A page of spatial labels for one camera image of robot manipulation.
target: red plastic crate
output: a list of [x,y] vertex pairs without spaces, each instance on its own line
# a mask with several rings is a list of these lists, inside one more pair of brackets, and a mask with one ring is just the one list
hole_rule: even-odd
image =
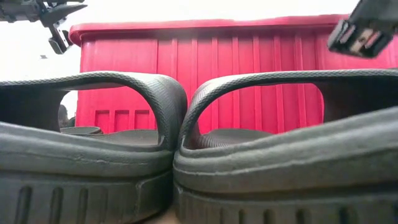
[[[71,28],[81,46],[81,71],[161,73],[177,79],[188,99],[203,82],[225,75],[280,70],[396,67],[395,42],[374,60],[330,53],[326,41],[344,16],[282,17],[156,23],[81,24]],[[312,84],[256,86],[212,103],[201,132],[246,128],[281,133],[323,119],[322,96]],[[128,88],[79,91],[78,126],[112,133],[154,129],[143,97]]]

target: white background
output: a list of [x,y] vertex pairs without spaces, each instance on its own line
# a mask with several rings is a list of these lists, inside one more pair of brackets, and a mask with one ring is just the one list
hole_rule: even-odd
[[[358,0],[86,0],[86,9],[68,17],[62,29],[84,22],[142,22],[189,19],[255,20],[280,16],[349,14]],[[0,79],[18,80],[62,77],[76,74],[80,48],[55,55],[47,39],[50,33],[40,22],[0,22]],[[72,117],[77,93],[69,93],[62,104]]]

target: red container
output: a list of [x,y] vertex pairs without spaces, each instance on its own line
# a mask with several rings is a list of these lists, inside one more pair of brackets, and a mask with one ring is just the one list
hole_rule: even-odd
[[[396,67],[395,42],[373,60],[330,53],[326,41],[343,16],[156,23],[82,24],[70,31],[81,46],[81,71],[161,73],[188,99],[203,82],[225,75],[281,70]],[[246,128],[281,133],[322,122],[322,96],[312,84],[256,86],[222,96],[202,114],[201,132]],[[154,129],[143,97],[128,88],[80,91],[78,126],[112,133]]]

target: textured rubber strap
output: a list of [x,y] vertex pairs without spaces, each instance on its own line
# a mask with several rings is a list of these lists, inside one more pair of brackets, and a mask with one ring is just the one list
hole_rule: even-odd
[[[397,81],[398,71],[391,69],[267,72],[219,77],[202,84],[195,92],[181,127],[179,144],[199,147],[197,142],[204,141],[197,128],[201,113],[220,96],[240,88],[314,83],[324,97],[325,121],[332,121],[397,105]],[[217,142],[207,142],[207,145],[219,146]]]
[[100,71],[62,78],[3,81],[0,121],[59,131],[58,108],[69,90],[120,86],[128,86],[146,99],[155,114],[159,142],[167,149],[173,148],[187,109],[187,97],[180,84],[165,75]]

